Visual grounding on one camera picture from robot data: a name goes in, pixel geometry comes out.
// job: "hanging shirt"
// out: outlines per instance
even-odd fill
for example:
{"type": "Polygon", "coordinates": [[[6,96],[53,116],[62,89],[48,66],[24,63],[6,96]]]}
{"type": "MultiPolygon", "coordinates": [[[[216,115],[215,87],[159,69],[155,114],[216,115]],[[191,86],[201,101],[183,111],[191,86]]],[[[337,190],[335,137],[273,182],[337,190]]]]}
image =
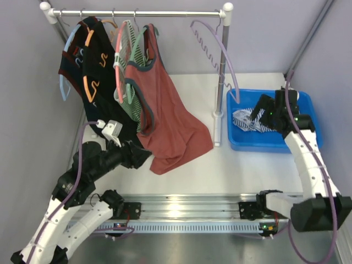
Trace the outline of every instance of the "hanging shirt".
{"type": "MultiPolygon", "coordinates": [[[[83,22],[84,23],[79,23],[81,27],[79,27],[75,33],[67,52],[62,52],[59,74],[62,74],[71,83],[73,88],[82,98],[87,120],[96,121],[101,119],[101,114],[94,105],[89,103],[88,98],[84,93],[82,63],[84,43],[88,35],[86,25],[89,28],[92,28],[98,20],[95,17],[90,16],[85,18],[83,22]]],[[[102,129],[98,128],[96,125],[91,125],[91,128],[97,135],[104,138],[101,133],[102,129]]]]}
{"type": "Polygon", "coordinates": [[[208,128],[182,104],[161,61],[152,24],[144,39],[152,61],[145,67],[129,62],[125,81],[133,85],[142,105],[138,138],[155,156],[150,170],[163,174],[207,153],[213,143],[208,128]]]}
{"type": "Polygon", "coordinates": [[[97,107],[102,120],[115,120],[123,125],[120,140],[132,140],[135,145],[142,147],[137,137],[137,122],[128,116],[113,97],[116,89],[113,68],[115,50],[101,21],[90,30],[91,38],[86,40],[83,50],[85,95],[97,107]]]}
{"type": "MultiPolygon", "coordinates": [[[[119,29],[119,34],[116,43],[116,54],[115,54],[115,75],[116,84],[119,89],[124,91],[125,80],[124,73],[127,67],[127,62],[130,58],[133,58],[137,64],[144,66],[143,53],[139,47],[139,38],[136,40],[134,29],[130,20],[124,21],[121,28],[119,29]]],[[[140,116],[141,116],[141,105],[137,96],[135,96],[135,91],[133,87],[131,89],[131,102],[128,102],[128,97],[126,94],[122,96],[123,102],[120,101],[117,89],[114,92],[114,99],[121,105],[129,117],[137,122],[137,132],[140,131],[140,116]]]]}

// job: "metal rod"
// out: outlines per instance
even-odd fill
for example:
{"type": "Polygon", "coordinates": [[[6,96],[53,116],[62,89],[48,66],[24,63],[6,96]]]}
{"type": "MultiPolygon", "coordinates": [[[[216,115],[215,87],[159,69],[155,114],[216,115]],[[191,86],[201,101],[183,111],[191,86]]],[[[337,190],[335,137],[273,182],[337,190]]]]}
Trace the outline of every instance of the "metal rod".
{"type": "Polygon", "coordinates": [[[299,61],[301,60],[302,55],[304,54],[304,52],[306,51],[308,45],[310,44],[310,42],[314,38],[315,33],[318,31],[319,27],[321,26],[321,23],[323,22],[324,18],[326,17],[327,13],[331,9],[331,6],[332,6],[332,4],[334,2],[335,2],[335,0],[326,0],[323,8],[320,11],[320,14],[318,15],[316,21],[314,22],[311,30],[309,31],[308,35],[304,39],[304,41],[303,41],[301,47],[299,48],[295,58],[293,59],[289,69],[286,71],[285,77],[287,76],[287,74],[289,72],[291,72],[292,70],[296,69],[296,66],[299,63],[299,61]]]}
{"type": "MultiPolygon", "coordinates": [[[[229,29],[230,29],[230,26],[224,26],[222,30],[222,43],[224,44],[225,49],[227,49],[227,43],[229,40],[229,29]]],[[[221,51],[218,94],[216,99],[215,114],[222,113],[222,99],[223,99],[222,97],[223,97],[223,90],[224,90],[225,67],[226,67],[225,54],[221,51]]]]}
{"type": "MultiPolygon", "coordinates": [[[[60,16],[60,10],[53,10],[55,17],[60,16]]],[[[112,11],[89,11],[89,10],[62,10],[62,17],[111,17],[112,11]]],[[[193,12],[193,11],[114,11],[115,17],[216,17],[220,12],[193,12]]]]}
{"type": "MultiPolygon", "coordinates": [[[[51,5],[50,0],[46,0],[46,1],[44,1],[44,0],[39,0],[39,3],[41,3],[41,2],[48,2],[48,3],[51,5]]],[[[59,35],[59,37],[61,38],[62,42],[63,42],[64,44],[66,44],[67,39],[68,39],[68,34],[67,34],[65,28],[63,27],[61,21],[58,20],[57,23],[52,24],[52,26],[53,26],[53,28],[55,29],[56,33],[57,33],[57,34],[59,35]]]]}

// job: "tank top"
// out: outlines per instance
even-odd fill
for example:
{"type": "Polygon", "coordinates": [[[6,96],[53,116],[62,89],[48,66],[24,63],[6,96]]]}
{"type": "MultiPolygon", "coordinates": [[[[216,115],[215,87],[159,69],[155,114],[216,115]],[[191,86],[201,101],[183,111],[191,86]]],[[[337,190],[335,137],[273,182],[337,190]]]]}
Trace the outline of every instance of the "tank top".
{"type": "Polygon", "coordinates": [[[150,170],[163,174],[213,149],[208,128],[182,104],[160,58],[154,26],[146,26],[145,50],[150,63],[145,67],[129,61],[125,82],[133,85],[141,105],[143,147],[155,156],[150,170]]]}

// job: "orange hanger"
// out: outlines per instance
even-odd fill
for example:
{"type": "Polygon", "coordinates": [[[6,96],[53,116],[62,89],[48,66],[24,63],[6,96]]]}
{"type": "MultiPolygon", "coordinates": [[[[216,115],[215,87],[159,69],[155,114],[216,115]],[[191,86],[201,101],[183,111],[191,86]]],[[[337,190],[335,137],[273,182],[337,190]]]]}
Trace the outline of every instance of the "orange hanger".
{"type": "MultiPolygon", "coordinates": [[[[110,23],[114,26],[115,29],[117,29],[117,25],[116,23],[114,23],[113,21],[110,21],[110,20],[101,20],[101,23],[110,23]]],[[[92,36],[94,34],[94,30],[89,30],[89,33],[87,35],[87,39],[85,41],[85,46],[86,47],[89,47],[89,43],[90,43],[90,40],[92,39],[92,36]]],[[[102,66],[103,68],[105,68],[105,65],[106,65],[106,59],[107,59],[107,54],[104,54],[102,53],[101,54],[101,58],[102,58],[102,62],[99,62],[100,66],[102,66]]],[[[97,87],[99,86],[100,82],[96,82],[96,81],[92,81],[91,83],[91,86],[94,90],[94,93],[93,95],[90,93],[89,91],[89,86],[88,86],[88,79],[87,79],[87,76],[83,76],[83,85],[84,85],[84,90],[86,92],[86,95],[87,95],[87,98],[88,98],[88,101],[91,103],[93,102],[93,99],[97,93],[97,87]]]]}

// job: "blue tray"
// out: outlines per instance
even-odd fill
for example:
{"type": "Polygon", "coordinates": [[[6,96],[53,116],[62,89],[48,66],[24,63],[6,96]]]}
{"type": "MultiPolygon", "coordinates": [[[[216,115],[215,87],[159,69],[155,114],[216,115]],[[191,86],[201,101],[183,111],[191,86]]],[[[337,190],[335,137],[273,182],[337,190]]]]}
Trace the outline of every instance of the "blue tray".
{"type": "MultiPolygon", "coordinates": [[[[227,92],[227,132],[231,148],[239,151],[289,153],[290,149],[281,134],[277,132],[245,132],[232,122],[233,112],[244,108],[254,108],[262,94],[275,97],[274,90],[240,89],[240,103],[237,104],[230,95],[230,91],[227,92]]],[[[318,147],[321,147],[323,138],[310,96],[300,91],[297,104],[301,114],[309,114],[311,116],[316,129],[318,147]]]]}

